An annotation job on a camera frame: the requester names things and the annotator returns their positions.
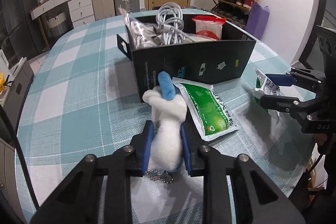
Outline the white green small sachet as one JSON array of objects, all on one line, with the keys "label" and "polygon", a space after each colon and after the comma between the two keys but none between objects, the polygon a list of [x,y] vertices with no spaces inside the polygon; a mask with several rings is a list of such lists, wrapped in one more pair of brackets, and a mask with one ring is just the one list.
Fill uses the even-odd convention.
[{"label": "white green small sachet", "polygon": [[264,95],[279,96],[280,88],[273,83],[260,69],[254,68],[256,73],[256,87],[252,91],[255,101],[261,105],[260,100]]}]

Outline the green medicine sachet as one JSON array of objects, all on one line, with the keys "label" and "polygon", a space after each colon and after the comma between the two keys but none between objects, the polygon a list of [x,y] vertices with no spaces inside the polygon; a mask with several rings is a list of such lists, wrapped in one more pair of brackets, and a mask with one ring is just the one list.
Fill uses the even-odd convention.
[{"label": "green medicine sachet", "polygon": [[239,129],[212,85],[176,77],[172,82],[186,101],[202,140],[213,141]]}]

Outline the white plush toy keychain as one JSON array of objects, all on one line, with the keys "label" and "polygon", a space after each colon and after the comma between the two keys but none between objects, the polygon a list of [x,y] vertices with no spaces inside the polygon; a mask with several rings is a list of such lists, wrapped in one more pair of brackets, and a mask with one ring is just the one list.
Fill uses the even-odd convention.
[{"label": "white plush toy keychain", "polygon": [[151,142],[146,175],[152,181],[173,182],[172,173],[179,170],[183,158],[181,125],[186,120],[187,104],[176,93],[170,75],[161,71],[158,85],[144,92],[142,99],[151,106],[155,136]]}]

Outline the adidas shoelace zip bag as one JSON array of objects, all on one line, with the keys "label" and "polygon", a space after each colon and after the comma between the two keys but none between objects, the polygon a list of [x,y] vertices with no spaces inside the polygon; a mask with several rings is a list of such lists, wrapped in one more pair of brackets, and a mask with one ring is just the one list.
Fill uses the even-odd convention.
[{"label": "adidas shoelace zip bag", "polygon": [[158,47],[161,45],[161,33],[158,30],[157,24],[142,23],[131,16],[130,13],[121,6],[118,7],[118,11],[123,16],[125,26],[131,34],[130,41],[136,50]]}]

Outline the white red instruction packet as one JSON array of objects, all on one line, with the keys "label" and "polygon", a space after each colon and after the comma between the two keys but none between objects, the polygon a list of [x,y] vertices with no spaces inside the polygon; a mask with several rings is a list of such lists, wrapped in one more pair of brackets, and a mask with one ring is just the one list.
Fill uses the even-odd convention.
[{"label": "white red instruction packet", "polygon": [[212,15],[197,15],[193,17],[195,23],[195,34],[213,40],[220,40],[222,37],[222,27],[226,24],[226,19]]}]

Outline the purple bag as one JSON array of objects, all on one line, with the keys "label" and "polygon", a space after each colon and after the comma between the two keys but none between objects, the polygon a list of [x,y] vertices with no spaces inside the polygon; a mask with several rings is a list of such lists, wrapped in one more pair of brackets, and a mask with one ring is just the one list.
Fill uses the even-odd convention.
[{"label": "purple bag", "polygon": [[268,23],[269,15],[270,10],[268,6],[262,7],[259,3],[254,3],[249,12],[248,21],[245,27],[246,32],[261,40]]}]

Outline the black cardboard box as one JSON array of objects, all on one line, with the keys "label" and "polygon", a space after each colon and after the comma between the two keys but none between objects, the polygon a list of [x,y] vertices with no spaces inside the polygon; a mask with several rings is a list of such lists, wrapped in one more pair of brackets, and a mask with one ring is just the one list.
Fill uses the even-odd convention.
[{"label": "black cardboard box", "polygon": [[221,40],[176,44],[137,50],[131,33],[117,36],[119,50],[132,62],[139,95],[158,84],[161,71],[172,77],[218,84],[242,76],[256,39],[230,22],[222,26]]}]

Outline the teal checked tablecloth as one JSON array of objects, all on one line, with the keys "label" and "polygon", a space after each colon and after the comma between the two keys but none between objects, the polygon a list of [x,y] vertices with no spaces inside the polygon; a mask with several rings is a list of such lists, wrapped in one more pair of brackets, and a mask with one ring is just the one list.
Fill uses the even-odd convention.
[{"label": "teal checked tablecloth", "polygon": [[[117,47],[122,17],[84,25],[62,36],[30,87],[18,140],[38,203],[43,203],[88,154],[110,155],[130,143],[151,119],[140,101],[133,65]],[[288,114],[279,121],[255,101],[255,70],[286,73],[289,65],[257,42],[242,77],[215,85],[239,129],[211,142],[224,155],[244,153],[290,195],[314,147]]]}]

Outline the grey side cabinet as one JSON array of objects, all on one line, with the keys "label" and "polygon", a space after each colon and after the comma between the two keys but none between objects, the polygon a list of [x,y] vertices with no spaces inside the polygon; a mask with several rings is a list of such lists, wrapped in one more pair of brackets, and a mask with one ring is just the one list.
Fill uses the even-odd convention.
[{"label": "grey side cabinet", "polygon": [[26,57],[22,57],[11,69],[4,55],[1,55],[1,73],[9,81],[9,87],[1,92],[1,106],[9,100],[10,93],[20,96],[29,88],[28,86],[34,79],[34,72]]}]

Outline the grey refrigerator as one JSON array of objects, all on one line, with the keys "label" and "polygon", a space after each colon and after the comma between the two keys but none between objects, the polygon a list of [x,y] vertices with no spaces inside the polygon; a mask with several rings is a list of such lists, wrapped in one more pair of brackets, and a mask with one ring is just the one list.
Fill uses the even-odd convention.
[{"label": "grey refrigerator", "polygon": [[2,0],[6,30],[19,59],[32,59],[46,47],[39,24],[30,15],[37,5],[38,0]]}]

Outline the woven laundry basket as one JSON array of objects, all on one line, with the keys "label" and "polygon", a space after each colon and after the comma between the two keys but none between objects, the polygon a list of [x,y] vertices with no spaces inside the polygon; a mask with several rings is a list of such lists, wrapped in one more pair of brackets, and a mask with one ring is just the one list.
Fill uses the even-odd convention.
[{"label": "woven laundry basket", "polygon": [[55,17],[47,20],[47,26],[53,38],[60,37],[70,30],[65,12],[59,12]]}]

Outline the white drawer desk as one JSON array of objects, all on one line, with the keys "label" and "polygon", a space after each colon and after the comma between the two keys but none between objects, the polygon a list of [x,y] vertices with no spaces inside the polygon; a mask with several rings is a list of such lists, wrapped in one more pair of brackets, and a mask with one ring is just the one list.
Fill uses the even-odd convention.
[{"label": "white drawer desk", "polygon": [[55,12],[61,8],[70,17],[73,28],[96,21],[92,0],[46,0],[30,11],[31,19],[38,19],[50,11]]}]

